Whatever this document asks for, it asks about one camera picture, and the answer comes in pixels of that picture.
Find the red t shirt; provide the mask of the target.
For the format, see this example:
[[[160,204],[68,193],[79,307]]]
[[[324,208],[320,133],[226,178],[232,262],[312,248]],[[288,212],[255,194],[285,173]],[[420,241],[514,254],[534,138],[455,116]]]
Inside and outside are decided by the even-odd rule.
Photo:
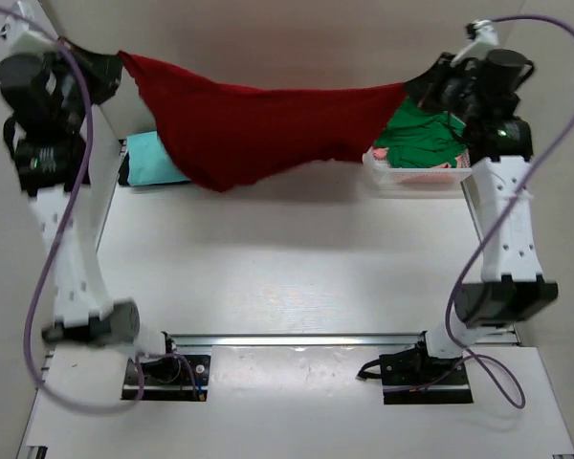
[[[217,192],[319,161],[358,162],[406,96],[400,83],[263,90],[120,52],[175,166]]]

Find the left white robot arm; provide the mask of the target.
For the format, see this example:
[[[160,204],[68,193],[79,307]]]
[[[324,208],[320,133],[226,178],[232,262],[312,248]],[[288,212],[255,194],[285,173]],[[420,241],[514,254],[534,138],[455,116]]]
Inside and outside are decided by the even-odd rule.
[[[0,61],[0,95],[12,110],[4,124],[21,191],[36,218],[47,259],[33,293],[54,295],[42,327],[48,345],[115,347],[147,359],[161,381],[180,372],[167,334],[147,327],[131,298],[105,285],[98,241],[117,179],[118,159],[93,171],[94,105],[115,95],[120,60],[60,44],[14,45]]]

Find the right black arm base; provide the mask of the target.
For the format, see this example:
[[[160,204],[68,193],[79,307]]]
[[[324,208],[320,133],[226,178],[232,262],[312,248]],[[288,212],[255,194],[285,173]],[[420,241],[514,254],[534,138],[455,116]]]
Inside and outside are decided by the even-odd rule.
[[[430,357],[424,344],[381,354],[359,370],[360,381],[382,383],[384,405],[472,404],[464,359]]]

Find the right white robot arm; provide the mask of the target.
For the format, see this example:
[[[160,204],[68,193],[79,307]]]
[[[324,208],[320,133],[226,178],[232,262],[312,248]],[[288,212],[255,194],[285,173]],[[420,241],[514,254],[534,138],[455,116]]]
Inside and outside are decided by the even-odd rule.
[[[524,322],[554,302],[556,282],[545,279],[531,223],[531,194],[522,180],[532,169],[529,124],[516,116],[517,90],[535,71],[532,61],[506,49],[482,57],[443,53],[405,85],[419,107],[464,122],[471,173],[462,189],[475,224],[480,279],[459,277],[443,324],[425,333],[425,350],[409,360],[410,374],[431,383],[443,360],[459,358],[478,339]]]

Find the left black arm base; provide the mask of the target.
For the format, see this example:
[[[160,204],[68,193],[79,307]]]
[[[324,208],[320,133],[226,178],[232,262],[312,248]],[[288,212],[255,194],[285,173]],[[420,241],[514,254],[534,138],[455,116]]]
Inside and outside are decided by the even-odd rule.
[[[166,337],[167,357],[142,359],[126,365],[121,399],[150,402],[203,403],[209,397],[211,350],[209,347],[185,346]]]

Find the green t shirt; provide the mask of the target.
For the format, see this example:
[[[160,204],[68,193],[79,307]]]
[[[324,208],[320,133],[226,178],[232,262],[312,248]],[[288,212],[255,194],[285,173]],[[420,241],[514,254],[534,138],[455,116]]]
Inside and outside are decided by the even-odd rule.
[[[447,112],[425,112],[406,98],[372,148],[387,148],[389,160],[401,167],[453,163],[467,151],[460,140],[464,126]]]

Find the teal folded t shirt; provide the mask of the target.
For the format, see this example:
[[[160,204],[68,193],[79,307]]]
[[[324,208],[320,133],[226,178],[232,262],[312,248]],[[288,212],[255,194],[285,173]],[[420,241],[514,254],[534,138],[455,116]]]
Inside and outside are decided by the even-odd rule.
[[[160,186],[187,183],[187,178],[170,159],[156,131],[128,136],[123,165],[128,186]]]

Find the black folded t shirt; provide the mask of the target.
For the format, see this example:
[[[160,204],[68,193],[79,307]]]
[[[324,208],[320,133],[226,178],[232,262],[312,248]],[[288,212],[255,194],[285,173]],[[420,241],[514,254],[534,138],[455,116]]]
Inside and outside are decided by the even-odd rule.
[[[130,173],[130,164],[129,164],[130,155],[125,153],[122,157],[121,165],[118,172],[118,185],[119,186],[130,186],[129,183],[129,173]]]

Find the white plastic basket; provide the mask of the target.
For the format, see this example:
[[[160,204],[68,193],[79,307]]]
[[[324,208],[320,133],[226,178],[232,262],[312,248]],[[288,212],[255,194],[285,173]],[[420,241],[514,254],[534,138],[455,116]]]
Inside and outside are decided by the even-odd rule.
[[[458,199],[461,182],[471,174],[468,152],[457,158],[457,168],[395,168],[369,149],[362,156],[364,182],[384,198]]]

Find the silver aluminium table rail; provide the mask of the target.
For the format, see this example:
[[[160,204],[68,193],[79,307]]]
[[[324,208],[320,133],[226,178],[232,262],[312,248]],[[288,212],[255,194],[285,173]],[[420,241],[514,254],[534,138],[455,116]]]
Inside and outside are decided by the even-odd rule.
[[[177,335],[181,347],[353,347],[401,346],[418,342],[421,334],[205,334]]]

